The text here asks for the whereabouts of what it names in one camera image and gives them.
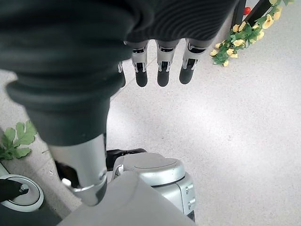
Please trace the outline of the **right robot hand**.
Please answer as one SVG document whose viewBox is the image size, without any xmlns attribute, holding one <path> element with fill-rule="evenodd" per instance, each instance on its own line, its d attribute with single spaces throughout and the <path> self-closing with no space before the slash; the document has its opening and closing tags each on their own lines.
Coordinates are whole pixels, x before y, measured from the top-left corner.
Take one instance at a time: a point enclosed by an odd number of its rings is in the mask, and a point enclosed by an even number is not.
<svg viewBox="0 0 301 226">
<path fill-rule="evenodd" d="M 3 0 L 0 67 L 54 158 L 61 181 L 88 206 L 106 192 L 104 134 L 118 63 L 133 43 L 191 38 L 208 47 L 234 0 Z"/>
</svg>

